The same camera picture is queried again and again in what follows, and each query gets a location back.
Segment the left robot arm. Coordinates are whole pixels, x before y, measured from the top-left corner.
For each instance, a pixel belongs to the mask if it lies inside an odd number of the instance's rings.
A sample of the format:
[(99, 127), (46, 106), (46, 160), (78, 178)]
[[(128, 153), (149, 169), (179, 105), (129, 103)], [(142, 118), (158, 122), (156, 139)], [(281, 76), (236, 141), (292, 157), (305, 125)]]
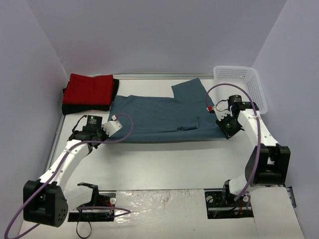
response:
[(50, 168), (37, 180), (29, 180), (24, 185), (24, 220), (59, 227), (69, 211), (82, 205), (97, 207), (100, 195), (96, 185), (80, 183), (70, 191), (65, 187), (81, 160), (121, 128), (116, 116), (106, 123), (102, 123), (101, 117), (88, 116), (81, 131), (72, 130), (62, 153)]

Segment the blue t shirt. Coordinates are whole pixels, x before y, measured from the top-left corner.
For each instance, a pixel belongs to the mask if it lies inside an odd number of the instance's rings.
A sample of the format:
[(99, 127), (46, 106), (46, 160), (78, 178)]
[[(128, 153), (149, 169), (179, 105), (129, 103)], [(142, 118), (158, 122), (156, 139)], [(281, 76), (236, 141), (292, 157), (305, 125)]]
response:
[(223, 139), (217, 117), (199, 78), (172, 86), (174, 97), (116, 96), (110, 116), (119, 116), (122, 129), (113, 139), (132, 143), (160, 143)]

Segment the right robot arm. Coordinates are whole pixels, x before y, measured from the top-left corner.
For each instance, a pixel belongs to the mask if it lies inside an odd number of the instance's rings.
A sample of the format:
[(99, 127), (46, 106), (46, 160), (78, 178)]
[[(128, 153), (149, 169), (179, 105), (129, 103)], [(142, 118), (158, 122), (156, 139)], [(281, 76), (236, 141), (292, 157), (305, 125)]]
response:
[(272, 137), (255, 103), (242, 101), (240, 95), (232, 95), (226, 102), (228, 113), (216, 121), (217, 125), (226, 139), (244, 131), (254, 147), (244, 173), (225, 181), (222, 188), (222, 202), (232, 206), (242, 195), (257, 188), (284, 185), (291, 151)]

